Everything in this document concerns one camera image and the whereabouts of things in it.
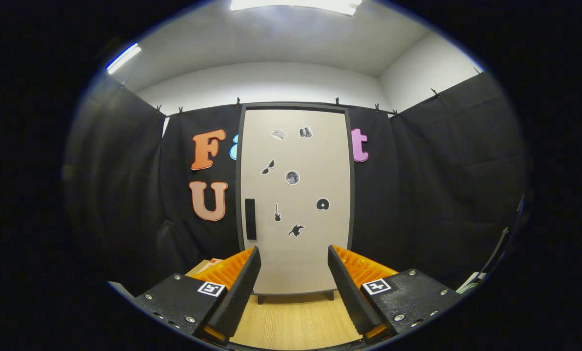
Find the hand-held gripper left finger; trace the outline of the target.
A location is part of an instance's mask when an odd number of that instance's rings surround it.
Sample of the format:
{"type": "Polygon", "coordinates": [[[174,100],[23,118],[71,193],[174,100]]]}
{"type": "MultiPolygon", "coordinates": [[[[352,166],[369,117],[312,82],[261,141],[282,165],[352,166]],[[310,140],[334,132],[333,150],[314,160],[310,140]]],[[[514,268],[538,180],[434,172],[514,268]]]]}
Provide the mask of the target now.
{"type": "Polygon", "coordinates": [[[190,277],[173,274],[135,297],[135,305],[188,337],[228,344],[261,269],[257,246],[190,277]]]}

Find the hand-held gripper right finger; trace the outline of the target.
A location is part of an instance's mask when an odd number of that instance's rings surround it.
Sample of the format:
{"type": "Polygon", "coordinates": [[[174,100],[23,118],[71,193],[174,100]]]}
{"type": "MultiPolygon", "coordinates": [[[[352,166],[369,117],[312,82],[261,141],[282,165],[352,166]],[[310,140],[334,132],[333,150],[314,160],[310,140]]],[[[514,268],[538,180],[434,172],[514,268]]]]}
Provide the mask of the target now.
{"type": "Polygon", "coordinates": [[[330,245],[328,267],[364,342],[402,337],[460,303],[462,295],[418,269],[395,271],[330,245]]]}

